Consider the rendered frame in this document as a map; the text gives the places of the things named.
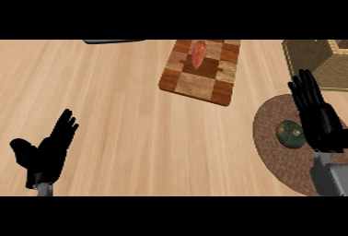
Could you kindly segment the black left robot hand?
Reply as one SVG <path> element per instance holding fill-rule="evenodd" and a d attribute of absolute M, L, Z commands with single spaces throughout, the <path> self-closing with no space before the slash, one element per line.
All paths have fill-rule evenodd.
<path fill-rule="evenodd" d="M 15 138 L 9 146 L 16 163 L 27 169 L 27 188 L 34 189 L 40 183 L 53 184 L 61 178 L 68 148 L 78 130 L 72 111 L 65 109 L 56 121 L 50 136 L 36 147 L 22 138 Z"/>

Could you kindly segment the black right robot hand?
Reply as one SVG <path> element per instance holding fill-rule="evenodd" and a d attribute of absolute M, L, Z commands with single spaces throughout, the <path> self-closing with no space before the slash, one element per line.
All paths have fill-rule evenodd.
<path fill-rule="evenodd" d="M 316 151 L 342 153 L 348 148 L 348 128 L 342 128 L 338 113 L 325 101 L 316 78 L 308 69 L 288 83 L 298 108 L 304 137 Z"/>

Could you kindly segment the green round squash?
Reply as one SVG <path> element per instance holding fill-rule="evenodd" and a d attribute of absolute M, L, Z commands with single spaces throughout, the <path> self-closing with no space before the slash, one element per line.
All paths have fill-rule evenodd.
<path fill-rule="evenodd" d="M 276 137 L 280 144 L 291 149 L 298 149 L 305 144 L 302 127 L 291 120 L 285 120 L 276 126 Z"/>

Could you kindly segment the round brown woven placemat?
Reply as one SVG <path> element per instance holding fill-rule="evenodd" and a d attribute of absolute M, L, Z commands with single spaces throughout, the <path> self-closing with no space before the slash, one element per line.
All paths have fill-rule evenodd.
<path fill-rule="evenodd" d="M 276 137 L 276 126 L 285 120 L 301 125 L 298 109 L 289 94 L 269 99 L 252 121 L 252 140 L 260 158 L 277 180 L 298 193 L 319 195 L 311 180 L 314 150 L 304 143 L 298 149 L 285 147 Z M 348 149 L 332 154 L 333 164 L 348 164 Z"/>

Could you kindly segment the olive wicker basket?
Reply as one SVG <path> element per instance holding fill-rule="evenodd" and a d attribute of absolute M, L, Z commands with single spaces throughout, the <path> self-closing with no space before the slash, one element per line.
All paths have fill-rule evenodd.
<path fill-rule="evenodd" d="M 292 76 L 308 69 L 320 89 L 348 92 L 348 40 L 283 40 Z"/>

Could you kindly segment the checkered wooden cutting board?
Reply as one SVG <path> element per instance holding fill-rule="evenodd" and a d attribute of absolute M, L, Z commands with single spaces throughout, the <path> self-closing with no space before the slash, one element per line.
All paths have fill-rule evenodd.
<path fill-rule="evenodd" d="M 207 53 L 198 69 L 192 51 L 205 41 Z M 241 40 L 177 40 L 159 80 L 159 89 L 229 106 L 232 103 Z"/>

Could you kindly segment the red oval vegetable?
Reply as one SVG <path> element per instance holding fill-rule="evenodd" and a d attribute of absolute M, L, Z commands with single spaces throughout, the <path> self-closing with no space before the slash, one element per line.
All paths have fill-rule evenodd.
<path fill-rule="evenodd" d="M 205 53 L 207 53 L 205 41 L 198 41 L 192 51 L 192 66 L 195 69 L 201 67 Z"/>

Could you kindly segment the dark grey flat object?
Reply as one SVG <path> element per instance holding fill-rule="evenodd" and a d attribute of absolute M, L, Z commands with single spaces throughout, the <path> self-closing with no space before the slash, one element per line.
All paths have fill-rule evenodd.
<path fill-rule="evenodd" d="M 109 43 L 124 43 L 124 42 L 139 42 L 145 40 L 83 40 L 87 44 L 109 44 Z"/>

